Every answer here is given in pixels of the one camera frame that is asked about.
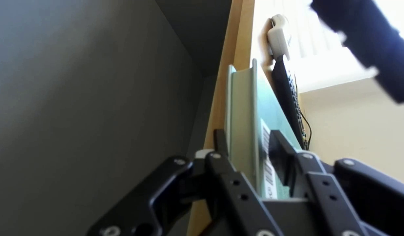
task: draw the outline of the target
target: wooden edge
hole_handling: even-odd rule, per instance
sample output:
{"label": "wooden edge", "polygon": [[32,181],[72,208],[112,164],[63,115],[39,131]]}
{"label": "wooden edge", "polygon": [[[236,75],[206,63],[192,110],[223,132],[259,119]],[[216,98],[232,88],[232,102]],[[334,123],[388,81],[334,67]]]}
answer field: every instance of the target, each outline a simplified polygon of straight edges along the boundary
{"label": "wooden edge", "polygon": [[[204,148],[213,147],[213,130],[224,127],[228,66],[237,64],[237,68],[249,67],[253,5],[254,0],[232,0],[230,3],[215,92],[211,104],[211,113],[204,135]],[[211,218],[206,202],[198,201],[192,203],[187,236],[199,235],[209,222]]]}

